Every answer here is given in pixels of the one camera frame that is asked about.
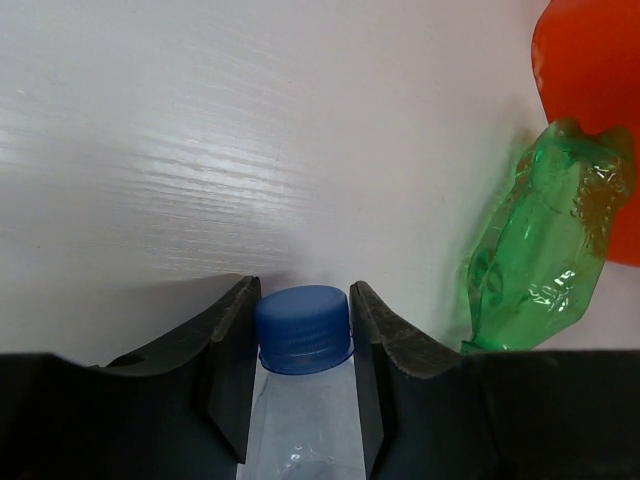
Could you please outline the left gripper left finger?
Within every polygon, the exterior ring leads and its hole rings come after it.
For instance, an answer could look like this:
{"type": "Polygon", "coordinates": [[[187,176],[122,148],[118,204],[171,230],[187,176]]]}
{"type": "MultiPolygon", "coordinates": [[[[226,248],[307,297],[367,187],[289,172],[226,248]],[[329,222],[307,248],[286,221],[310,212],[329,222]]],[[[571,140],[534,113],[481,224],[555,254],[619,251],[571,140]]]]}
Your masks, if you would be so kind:
{"type": "Polygon", "coordinates": [[[255,276],[106,366],[1,358],[5,479],[232,479],[247,452],[255,276]]]}

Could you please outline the blue label water bottle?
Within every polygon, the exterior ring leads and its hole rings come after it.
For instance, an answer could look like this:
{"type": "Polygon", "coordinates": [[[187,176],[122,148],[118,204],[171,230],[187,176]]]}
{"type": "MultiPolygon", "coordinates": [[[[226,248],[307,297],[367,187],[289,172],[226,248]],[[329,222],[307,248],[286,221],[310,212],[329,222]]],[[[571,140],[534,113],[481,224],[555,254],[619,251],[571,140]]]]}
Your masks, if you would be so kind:
{"type": "Polygon", "coordinates": [[[365,478],[346,294],[284,289],[258,302],[255,320],[256,392],[237,478],[365,478]]]}

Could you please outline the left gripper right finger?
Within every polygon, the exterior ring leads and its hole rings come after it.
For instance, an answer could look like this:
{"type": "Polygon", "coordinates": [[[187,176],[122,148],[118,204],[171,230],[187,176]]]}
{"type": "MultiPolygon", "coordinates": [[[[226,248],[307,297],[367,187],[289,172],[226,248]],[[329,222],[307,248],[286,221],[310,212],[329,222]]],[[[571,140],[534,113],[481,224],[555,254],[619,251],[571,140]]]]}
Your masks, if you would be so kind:
{"type": "Polygon", "coordinates": [[[370,479],[635,479],[639,354],[463,356],[350,289],[370,479]]]}

